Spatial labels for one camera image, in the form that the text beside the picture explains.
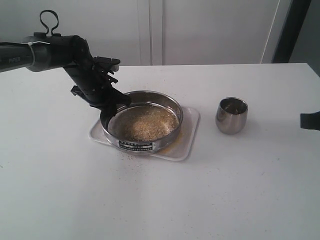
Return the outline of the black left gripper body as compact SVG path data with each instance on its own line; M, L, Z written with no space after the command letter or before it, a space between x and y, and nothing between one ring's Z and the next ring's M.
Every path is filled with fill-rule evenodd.
M105 74L94 62L92 56L74 56L65 71L74 81L71 93L79 96L91 107L100 109L100 105L109 102L113 83L118 80L111 73Z

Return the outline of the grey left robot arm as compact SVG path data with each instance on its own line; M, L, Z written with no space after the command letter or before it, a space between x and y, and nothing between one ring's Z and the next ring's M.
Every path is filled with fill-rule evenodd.
M87 41L78 35L47 36L44 32L35 32L21 43L0 44L1 72L19 68L32 72L62 68L75 83L71 93L101 110L108 120L117 114L118 106L129 106L132 101L112 85L118 82L112 75L118 71L120 62L116 58L93 57Z

